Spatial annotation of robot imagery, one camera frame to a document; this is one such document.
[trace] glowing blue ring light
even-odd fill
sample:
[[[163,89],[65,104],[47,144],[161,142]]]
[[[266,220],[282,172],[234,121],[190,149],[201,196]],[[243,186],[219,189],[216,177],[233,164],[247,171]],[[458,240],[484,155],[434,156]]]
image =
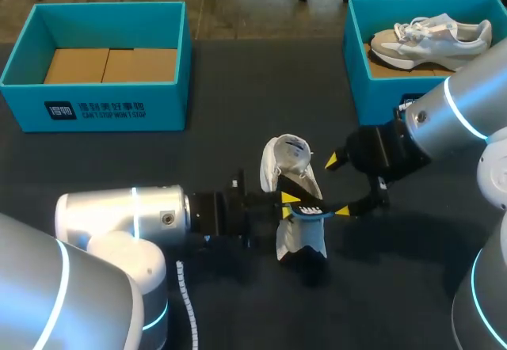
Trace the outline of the glowing blue ring light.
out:
[[[500,338],[497,332],[494,331],[493,326],[491,326],[491,324],[486,319],[486,316],[482,312],[481,306],[478,304],[477,295],[475,294],[475,265],[477,264],[477,260],[481,252],[482,250],[478,252],[477,257],[475,258],[474,261],[474,265],[472,266],[472,275],[471,275],[472,296],[474,297],[475,307],[477,308],[478,315],[481,316],[482,322],[484,322],[484,325],[486,326],[486,328],[488,328],[491,335],[495,337],[495,339],[503,346],[503,348],[507,349],[507,344]]]
[[[56,295],[55,305],[49,314],[48,322],[46,322],[46,326],[44,327],[42,334],[40,334],[39,340],[35,343],[33,350],[42,350],[48,342],[48,339],[51,336],[51,332],[55,328],[58,316],[62,311],[63,301],[65,300],[67,287],[69,286],[69,274],[71,271],[69,253],[61,241],[56,239],[56,243],[58,243],[60,252],[62,253],[62,277],[60,278],[60,286],[58,289],[58,294]]]
[[[158,318],[155,321],[153,321],[152,323],[144,326],[143,327],[143,331],[144,330],[148,330],[149,328],[153,328],[155,325],[157,325],[164,318],[164,316],[166,315],[167,307],[168,306],[169,306],[169,302],[166,302],[166,308],[164,309],[164,311],[162,312],[162,314],[160,316],[158,316]]]
[[[139,203],[137,188],[132,188],[132,199],[134,200],[134,238],[139,239]]]
[[[446,78],[444,81],[444,93],[445,93],[445,99],[449,103],[449,107],[451,107],[452,112],[454,112],[454,115],[456,115],[456,118],[461,122],[465,128],[470,131],[472,134],[477,136],[478,138],[482,140],[488,139],[487,136],[484,136],[479,131],[477,131],[475,128],[472,127],[470,123],[468,123],[468,120],[465,119],[463,114],[459,112],[458,106],[456,106],[456,103],[454,103],[454,100],[452,99],[451,91],[449,90],[449,78]]]

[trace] teal box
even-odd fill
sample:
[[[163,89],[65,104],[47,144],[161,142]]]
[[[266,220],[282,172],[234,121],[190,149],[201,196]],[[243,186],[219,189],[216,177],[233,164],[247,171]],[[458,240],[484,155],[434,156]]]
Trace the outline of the teal box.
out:
[[[421,96],[445,77],[373,78],[364,44],[395,23],[415,17],[448,14],[461,23],[478,24],[487,19],[493,26],[493,43],[507,37],[507,11],[500,0],[349,0],[343,56],[359,122],[383,124],[393,118],[393,108],[404,99]]]
[[[56,48],[177,48],[174,82],[45,85]],[[39,4],[0,90],[24,132],[181,131],[191,57],[183,2]]]

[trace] cardboard insert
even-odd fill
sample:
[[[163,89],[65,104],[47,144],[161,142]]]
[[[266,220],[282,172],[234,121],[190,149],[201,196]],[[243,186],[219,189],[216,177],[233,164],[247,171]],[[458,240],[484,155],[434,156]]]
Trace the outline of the cardboard insert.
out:
[[[395,69],[372,55],[370,45],[364,44],[364,51],[368,57],[368,65],[373,78],[397,78],[397,77],[435,77],[453,75],[454,71],[446,69],[435,63],[423,63],[412,70]]]
[[[173,82],[177,49],[56,49],[44,83]]]

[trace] sneaker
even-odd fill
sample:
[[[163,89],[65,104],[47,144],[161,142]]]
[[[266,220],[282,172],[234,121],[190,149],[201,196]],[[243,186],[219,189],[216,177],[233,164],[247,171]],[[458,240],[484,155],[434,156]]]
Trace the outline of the sneaker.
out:
[[[266,144],[261,161],[261,187],[264,192],[274,192],[278,178],[284,175],[304,188],[312,196],[322,199],[310,165],[311,151],[308,143],[294,135],[272,138]],[[324,220],[301,221],[290,218],[280,220],[276,230],[276,257],[280,261],[287,253],[295,253],[303,247],[311,247],[327,258],[324,243]]]
[[[446,13],[416,17],[410,24],[378,32],[370,46],[373,53],[398,69],[409,70],[422,63],[437,63],[458,71],[491,45],[491,23],[461,24]]]

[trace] black table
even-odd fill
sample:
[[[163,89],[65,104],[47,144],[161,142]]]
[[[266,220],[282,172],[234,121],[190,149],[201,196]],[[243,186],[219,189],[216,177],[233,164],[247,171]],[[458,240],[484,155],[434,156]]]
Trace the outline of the black table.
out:
[[[11,47],[0,47],[0,65]],[[311,144],[324,197],[349,200],[368,190],[364,177],[323,166],[355,127],[341,38],[196,42],[181,133],[23,134],[1,100],[0,211],[54,234],[55,202],[65,192],[172,184],[204,191],[222,188],[239,166],[258,190],[262,149],[285,132]],[[218,241],[178,255],[201,348],[453,348],[452,295],[501,217],[475,182],[481,151],[398,182],[387,215],[329,221],[330,280],[320,287],[304,287],[271,247],[244,252]],[[173,273],[175,260],[167,259]],[[188,349],[175,282],[170,290],[168,348]]]

